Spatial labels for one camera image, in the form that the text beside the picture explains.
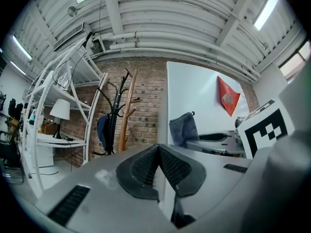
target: corrugated metal ceiling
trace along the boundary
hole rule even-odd
[[[207,43],[218,44],[217,39],[219,39],[230,17],[236,17],[233,12],[239,0],[117,1],[124,33],[137,31],[175,33],[200,39]],[[239,23],[236,29],[232,31],[232,34],[228,34],[226,44],[220,45],[222,49],[229,54],[233,54],[252,68],[253,70],[250,73],[253,74],[256,72],[257,66],[261,69],[265,68],[259,64],[269,54],[276,54],[276,57],[279,57],[281,53],[275,53],[274,49],[285,39],[294,24],[299,24],[287,2],[279,0],[267,22],[258,31],[253,24],[265,2],[266,0],[250,0],[247,4],[244,4],[246,9],[237,18]],[[81,4],[77,4],[76,0],[32,0],[30,3],[32,6],[25,7],[12,26],[2,50],[10,52],[9,58],[14,58],[20,65],[23,65],[21,68],[23,70],[27,69],[27,73],[32,78],[55,57],[56,53],[52,51],[54,41],[60,39],[68,30],[82,22],[88,23],[95,33],[114,32],[106,0],[86,0]],[[77,16],[68,16],[67,9],[70,6],[75,6],[78,9]],[[38,10],[39,14],[34,13],[33,10]],[[301,29],[301,26],[295,27],[295,30],[299,30],[299,32],[294,35],[292,41],[298,44],[305,32]],[[28,62],[28,59],[12,42],[12,34],[17,36],[27,51],[38,60],[39,64],[36,63],[35,65],[34,61]],[[185,44],[185,46],[196,47],[182,41],[158,38],[140,39],[140,42]],[[283,59],[291,54],[289,48],[283,51]],[[227,67],[229,72],[234,68],[225,60],[232,61],[235,66],[240,65],[221,52],[215,52],[206,47],[202,48],[202,50],[205,50],[207,55],[201,54],[201,58],[208,57],[216,60],[220,66]],[[116,52],[110,55],[113,54],[116,57],[122,57],[120,53]],[[245,73],[241,71],[234,70],[234,74],[245,77]],[[255,81],[254,78],[249,77],[248,80]]]

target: table lamp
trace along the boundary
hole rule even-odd
[[[55,134],[53,135],[54,138],[56,139],[62,138],[59,132],[60,119],[69,120],[69,114],[70,114],[70,103],[66,100],[58,99],[50,112],[51,116],[56,117],[55,121],[57,123],[56,131]]]

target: white metal frame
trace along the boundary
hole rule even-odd
[[[30,112],[30,109],[31,109],[31,106],[32,106],[33,100],[34,100],[34,95],[37,94],[38,92],[42,91],[41,98],[38,101],[38,106],[37,106],[37,109],[36,109],[36,114],[37,115],[41,114],[41,111],[43,109],[43,105],[44,105],[45,100],[47,98],[48,92],[49,92],[50,88],[53,85],[53,78],[52,77],[47,78],[48,80],[46,80],[43,85],[40,85],[44,75],[48,71],[50,71],[50,68],[55,63],[57,63],[59,60],[61,60],[59,62],[59,64],[57,65],[57,67],[54,69],[54,74],[57,74],[63,68],[63,66],[64,66],[63,63],[66,60],[69,60],[76,53],[78,53],[78,55],[80,55],[81,58],[84,60],[84,64],[89,68],[88,71],[93,73],[93,75],[95,75],[98,78],[99,81],[97,82],[97,85],[100,87],[100,89],[102,89],[104,83],[106,82],[108,74],[107,73],[104,73],[104,74],[101,73],[99,68],[91,60],[91,58],[88,55],[88,53],[86,52],[85,48],[82,46],[82,44],[85,41],[86,41],[85,38],[79,40],[74,45],[74,47],[64,51],[62,54],[57,56],[53,61],[50,61],[47,64],[47,66],[44,68],[44,70],[42,71],[41,75],[37,79],[34,89],[29,94],[30,95],[30,99],[29,99],[29,102],[28,102],[28,107],[27,107],[26,115],[28,115],[29,112]],[[84,52],[85,58],[90,61],[91,65],[89,65],[89,63],[86,61],[86,59],[84,57],[82,57],[82,54],[80,52],[78,52],[80,50],[80,48]],[[68,72],[69,78],[71,79],[71,72],[70,72],[69,66],[67,67],[67,72]],[[85,84],[82,84],[81,86],[87,86],[87,85],[96,85],[96,84],[95,84],[95,82],[86,82]],[[35,168],[35,175],[36,175],[37,180],[38,180],[38,186],[39,186],[39,190],[40,190],[41,194],[44,191],[44,187],[43,187],[42,180],[41,180],[41,177],[40,177],[40,171],[39,171],[38,162],[37,162],[36,149],[37,149],[38,145],[47,146],[47,147],[57,147],[57,148],[70,148],[70,147],[83,146],[83,151],[84,151],[84,161],[83,161],[83,164],[88,162],[89,136],[90,136],[91,124],[92,124],[92,120],[93,120],[93,116],[94,116],[94,112],[95,112],[95,107],[96,107],[96,104],[97,104],[97,101],[98,101],[98,97],[99,97],[99,92],[98,92],[98,90],[96,91],[96,93],[94,95],[94,99],[93,99],[92,105],[89,108],[88,117],[86,117],[86,114],[85,114],[83,108],[81,107],[81,102],[78,100],[78,97],[77,97],[77,94],[76,94],[73,82],[70,83],[70,86],[71,86],[71,89],[72,89],[72,92],[73,92],[74,101],[76,102],[80,113],[82,114],[84,120],[86,121],[86,132],[85,132],[85,137],[84,137],[84,143],[77,143],[77,144],[73,143],[73,144],[69,144],[69,146],[66,146],[66,145],[58,145],[58,144],[55,144],[55,143],[38,142],[38,139],[37,139],[37,127],[38,127],[38,118],[39,117],[38,116],[35,117],[35,122],[34,122],[33,128],[27,127],[27,118],[25,117],[25,119],[24,119],[23,137],[22,137],[22,154],[23,154],[22,160],[23,160],[23,163],[24,163],[23,166],[24,166],[25,173],[27,174],[27,178],[28,178],[31,175],[31,173],[30,173],[30,171],[27,168],[27,163],[26,163],[24,152],[27,151],[27,149],[26,149],[26,132],[32,130],[34,132],[32,132],[32,135],[33,135],[32,141],[33,142],[32,142],[32,148],[31,148],[32,150],[31,151],[32,151],[32,155],[34,156],[34,159],[35,159],[35,162],[33,163],[33,165],[34,165],[34,168]]]

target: ceiling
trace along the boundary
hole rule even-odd
[[[31,0],[16,19],[2,48],[34,79],[56,56],[53,44],[86,22],[94,33],[155,32],[182,37],[147,37],[141,49],[111,51],[98,60],[125,56],[163,56],[190,60],[255,82],[272,62],[280,65],[305,40],[306,32],[285,0],[279,0],[260,31],[254,26],[267,0]],[[67,9],[75,6],[75,17]],[[15,35],[31,62],[12,41]]]

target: red bag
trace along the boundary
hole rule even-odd
[[[217,77],[217,80],[222,104],[228,114],[232,116],[241,94],[232,90],[231,87],[227,85],[227,83],[225,83],[219,76]]]

